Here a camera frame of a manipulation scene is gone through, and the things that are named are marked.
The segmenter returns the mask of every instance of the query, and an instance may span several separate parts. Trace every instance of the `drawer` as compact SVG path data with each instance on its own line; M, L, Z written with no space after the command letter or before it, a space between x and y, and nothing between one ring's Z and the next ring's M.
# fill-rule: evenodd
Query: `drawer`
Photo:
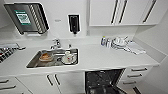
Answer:
M117 86L121 89L130 89L134 88L136 86L136 83L138 83L135 80L120 80L117 84Z
M141 80L146 76L146 74L149 73L151 69L152 66L126 68L120 80Z
M15 78L0 78L0 87L3 85L12 85L16 83L17 82Z
M0 79L0 94L31 94L16 78Z

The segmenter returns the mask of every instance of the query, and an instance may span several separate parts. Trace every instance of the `white cabinet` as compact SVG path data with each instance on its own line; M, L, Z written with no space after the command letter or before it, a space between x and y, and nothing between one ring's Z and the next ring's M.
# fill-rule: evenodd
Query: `white cabinet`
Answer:
M120 0L90 0L90 26L114 25L119 3Z
M115 25L138 25L149 0L121 0Z
M90 0L90 26L138 25L148 0Z
M73 72L54 75L61 94L85 93L85 73Z
M158 24L168 9L168 0L149 0L140 20L141 25Z
M31 94L16 78L0 78L0 94Z
M18 77L33 94L85 93L85 73L73 72Z
M27 77L18 77L18 79L33 94L60 94L52 75L31 75Z
M126 68L117 86L122 89L133 88L137 83L142 81L142 79L150 72L151 69L152 66Z
M4 8L4 0L0 0L0 28L7 26L11 23L11 20Z

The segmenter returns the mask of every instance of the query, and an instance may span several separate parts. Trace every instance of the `drawer handle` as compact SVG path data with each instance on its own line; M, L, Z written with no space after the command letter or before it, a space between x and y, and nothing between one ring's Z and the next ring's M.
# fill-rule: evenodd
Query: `drawer handle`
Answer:
M58 80L58 78L57 78L57 75L56 75L56 74L55 74L55 79L56 79L56 81L57 81L58 85L61 85L61 83L59 82L59 80Z
M115 17L115 13L116 13L116 9L117 9L117 4L118 4L118 0L115 1L115 7L114 7L114 11L113 11L113 17L111 20L111 24L114 22L114 17Z
M53 86L53 83L51 82L50 78L49 78L49 75L47 75L47 79L48 81L50 82L51 86Z
M151 13L151 11L152 11L152 9L153 9L155 3L156 3L156 0L153 0L153 1L152 1L152 5L151 5L151 7L150 7L150 9L149 9L149 11L148 11L148 13L147 13L145 19L143 20L143 22L146 22L146 20L148 19L148 17L149 17L149 15L150 15L150 13Z
M126 82L123 82L124 85L126 85L126 84L135 84L135 83L136 83L136 81L133 81L133 82L127 82L127 83L126 83Z
M122 21L126 5L127 5L127 0L124 1L124 6L123 6L123 10L122 10L122 13L121 13L121 17L120 17L119 23L121 23L121 21Z
M131 71L146 71L148 70L147 68L144 68L144 69L131 69Z
M139 74L139 75L127 75L127 77L131 78L131 77L141 77L142 74Z
M15 86L12 86L12 87L4 87L4 88L0 88L0 90L5 90L5 89L14 89L16 88L16 85Z
M9 80L6 80L6 81L1 81L0 83L7 83L7 82L9 82Z

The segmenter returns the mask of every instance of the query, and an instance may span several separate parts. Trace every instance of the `sink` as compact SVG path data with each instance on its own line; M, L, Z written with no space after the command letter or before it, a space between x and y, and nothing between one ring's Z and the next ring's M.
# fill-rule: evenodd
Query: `sink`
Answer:
M70 54L73 54L76 58L74 62L71 64L65 64L62 62L62 57L65 56L65 52L70 51ZM40 61L39 58L42 54L52 54L53 60L52 61ZM78 64L78 49L56 49L52 51L41 50L38 51L37 54L33 57L33 59L29 62L26 66L27 68L37 68L37 67L51 67L51 66L65 66L65 65L76 65Z

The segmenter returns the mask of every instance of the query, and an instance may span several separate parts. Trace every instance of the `white wall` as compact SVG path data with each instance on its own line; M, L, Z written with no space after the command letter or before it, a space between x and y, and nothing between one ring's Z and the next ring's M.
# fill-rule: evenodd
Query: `white wall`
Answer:
M14 24L0 28L0 41L24 41L24 40L52 40L54 38L76 39L86 36L134 36L138 26L117 27L88 27L89 0L4 0L6 3L40 2L43 5L50 29L41 37L29 37L27 34L20 35ZM76 37L69 31L68 14L80 15L81 31Z
M165 58L162 58L159 62L161 65L154 67L139 86L141 93L168 94L168 11L160 24L156 26L140 26L135 34L135 39L165 55ZM158 53L152 54L157 55L154 59L160 58Z
M77 38L86 36L86 5L87 0L5 0L5 3L41 3L49 24L50 29L42 39L57 38L73 38L73 34L69 30L69 14L79 14L80 16L80 32ZM1 40L27 40L41 39L41 37L27 37L20 35L17 29L11 24L0 30Z
M0 0L0 28L7 26L10 23L10 20L8 19L9 16L5 10L5 8L3 7L4 4L4 0Z

